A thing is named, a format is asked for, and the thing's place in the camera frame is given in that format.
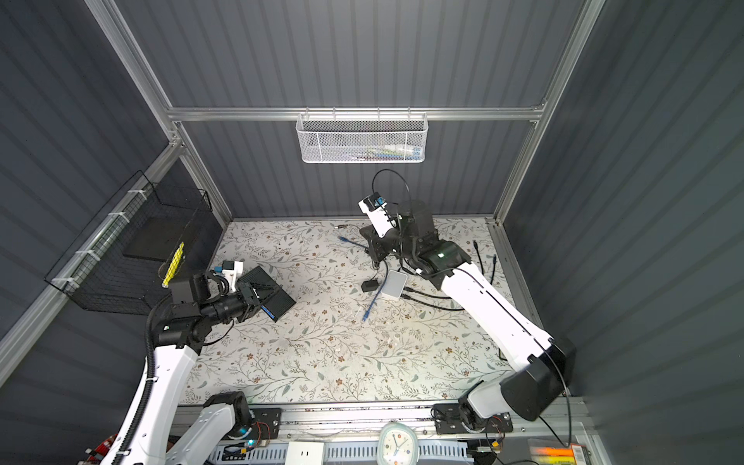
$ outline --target clock face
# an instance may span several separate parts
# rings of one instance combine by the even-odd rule
[[[410,465],[417,460],[417,441],[412,437],[411,432],[405,429],[389,428],[380,436],[379,445],[380,454],[378,461],[386,465]]]

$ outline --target metal wire basket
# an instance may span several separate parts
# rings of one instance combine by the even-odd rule
[[[72,256],[77,265],[66,266],[67,275],[58,274],[58,261],[45,281],[85,310],[146,315],[169,292],[163,282],[174,256],[182,257],[172,275],[208,266],[213,241],[204,232],[211,212],[203,190],[148,182],[122,211],[109,214],[112,219],[90,248],[68,249],[62,257]],[[149,257],[137,250],[138,244],[147,247],[144,229],[163,231],[158,241],[161,250],[167,247],[165,254]]]
[[[297,136],[306,163],[421,163],[429,121],[328,120],[297,117]]]

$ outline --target black power adapter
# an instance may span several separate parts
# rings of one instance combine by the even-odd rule
[[[365,281],[362,283],[362,292],[372,292],[377,290],[379,287],[379,283],[376,279],[370,279],[369,281]]]

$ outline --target floral tablecloth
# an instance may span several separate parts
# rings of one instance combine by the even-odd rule
[[[455,241],[475,263],[472,241],[477,240],[490,278],[495,252],[484,219],[434,222],[440,237]],[[349,226],[336,229],[340,224]],[[378,299],[362,322],[373,292],[363,293],[359,285],[376,272],[363,248],[338,237],[363,243],[357,226],[366,224],[231,223],[214,264],[243,260],[246,270],[260,264],[297,304],[278,323],[259,312],[205,347],[181,403],[200,404],[212,394],[236,389],[254,403],[451,399],[481,379],[508,375],[498,348],[467,312]],[[384,266],[377,275],[380,282],[383,273]],[[498,262],[493,283],[512,301]],[[409,278],[408,285],[437,293],[422,278]],[[227,329],[215,327],[208,340]]]

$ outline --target white power strip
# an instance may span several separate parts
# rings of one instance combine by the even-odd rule
[[[324,443],[292,441],[286,449],[285,464],[322,465]]]

